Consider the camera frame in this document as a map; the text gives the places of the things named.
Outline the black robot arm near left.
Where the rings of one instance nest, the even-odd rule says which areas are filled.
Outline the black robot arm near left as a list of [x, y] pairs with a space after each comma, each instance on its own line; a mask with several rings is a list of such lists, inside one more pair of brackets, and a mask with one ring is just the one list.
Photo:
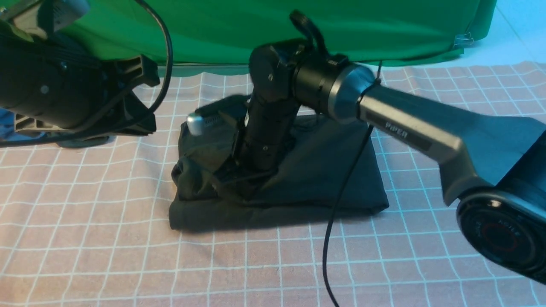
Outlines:
[[110, 128], [141, 115], [133, 89], [160, 83], [144, 55], [101, 61], [77, 47], [1, 35], [1, 107], [20, 131]]

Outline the black gripper near left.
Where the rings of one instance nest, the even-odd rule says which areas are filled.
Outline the black gripper near left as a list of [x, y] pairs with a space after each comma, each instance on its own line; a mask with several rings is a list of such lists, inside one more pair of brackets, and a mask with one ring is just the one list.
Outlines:
[[130, 120], [145, 106], [139, 85], [160, 83], [157, 64], [144, 55], [96, 66], [37, 62], [12, 78], [14, 130], [26, 136], [95, 130]]

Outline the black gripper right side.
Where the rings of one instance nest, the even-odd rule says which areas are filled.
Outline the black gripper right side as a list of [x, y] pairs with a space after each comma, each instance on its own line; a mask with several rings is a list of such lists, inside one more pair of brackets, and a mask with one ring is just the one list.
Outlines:
[[289, 151], [290, 131], [299, 110], [294, 98], [267, 101], [253, 94], [238, 119], [231, 154], [211, 175], [225, 198], [251, 200], [278, 172]]

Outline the black silver robot arm right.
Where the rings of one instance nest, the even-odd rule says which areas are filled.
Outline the black silver robot arm right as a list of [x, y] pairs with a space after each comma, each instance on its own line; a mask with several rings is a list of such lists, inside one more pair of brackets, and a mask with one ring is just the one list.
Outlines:
[[488, 260], [545, 284], [545, 124], [488, 116], [380, 85], [365, 66], [322, 41], [256, 47], [254, 85], [215, 186], [241, 182], [250, 197], [272, 177], [303, 105], [340, 124], [365, 121], [439, 165], [443, 200], [459, 200], [458, 226]]

